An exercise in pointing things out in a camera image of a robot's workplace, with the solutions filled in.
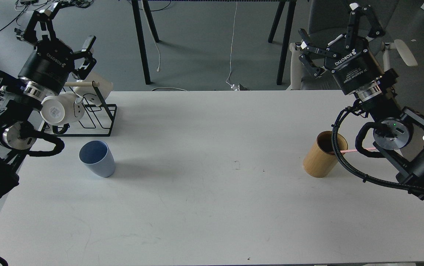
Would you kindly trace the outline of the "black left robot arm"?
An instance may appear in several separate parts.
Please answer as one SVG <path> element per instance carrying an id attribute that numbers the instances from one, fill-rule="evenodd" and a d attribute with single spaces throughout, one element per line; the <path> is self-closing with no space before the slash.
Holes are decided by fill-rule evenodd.
<path id="1" fill-rule="evenodd" d="M 31 12 L 15 32 L 18 40 L 34 47 L 33 52 L 17 77 L 0 71 L 0 198 L 18 185 L 16 171 L 25 156 L 50 157 L 65 147 L 60 138 L 37 131 L 29 122 L 31 113 L 41 111 L 48 93 L 58 95 L 70 74 L 85 79 L 96 64 L 91 52 L 94 36 L 80 51 L 56 37 L 52 21 L 61 8 L 55 2 Z"/>

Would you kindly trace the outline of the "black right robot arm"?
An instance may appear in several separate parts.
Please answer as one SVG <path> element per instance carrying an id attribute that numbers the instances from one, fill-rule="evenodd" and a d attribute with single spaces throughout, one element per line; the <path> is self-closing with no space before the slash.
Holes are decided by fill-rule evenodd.
<path id="1" fill-rule="evenodd" d="M 299 61 L 312 78 L 330 74 L 345 95 L 355 96 L 338 114 L 331 131 L 337 162 L 351 174 L 383 187 L 400 189 L 424 200 L 424 115 L 402 108 L 394 84 L 398 74 L 375 52 L 389 43 L 376 39 L 386 34 L 396 0 L 314 0 L 308 29 L 299 29 Z M 341 124 L 349 114 L 371 117 L 355 138 L 355 149 L 367 158 L 385 158 L 397 170 L 396 182 L 360 171 L 343 155 L 338 143 Z"/>

